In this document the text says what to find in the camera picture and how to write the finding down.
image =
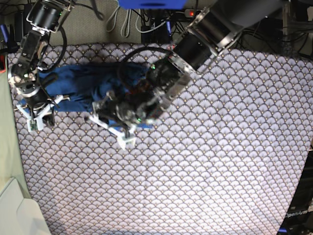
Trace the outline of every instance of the patterned tablecloth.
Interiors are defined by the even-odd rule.
[[[61,66],[121,60],[139,46],[68,46]],[[46,62],[60,51],[49,49]],[[144,51],[133,61],[160,56]],[[58,112],[54,128],[29,134],[15,112],[30,194],[53,235],[276,234],[313,137],[312,69],[231,50],[193,74],[127,151],[86,123],[88,113]]]

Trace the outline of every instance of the folded fabric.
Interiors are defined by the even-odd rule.
[[[117,63],[68,65],[56,68],[51,73],[56,73],[58,79],[46,87],[51,97],[56,95],[68,95],[70,100],[64,100],[59,104],[57,111],[63,112],[91,112],[92,103],[104,99],[107,91],[113,90],[116,95],[123,95],[125,87],[117,78]],[[145,77],[147,67],[127,63],[124,67],[129,84],[136,84]],[[51,73],[40,73],[41,80]]]

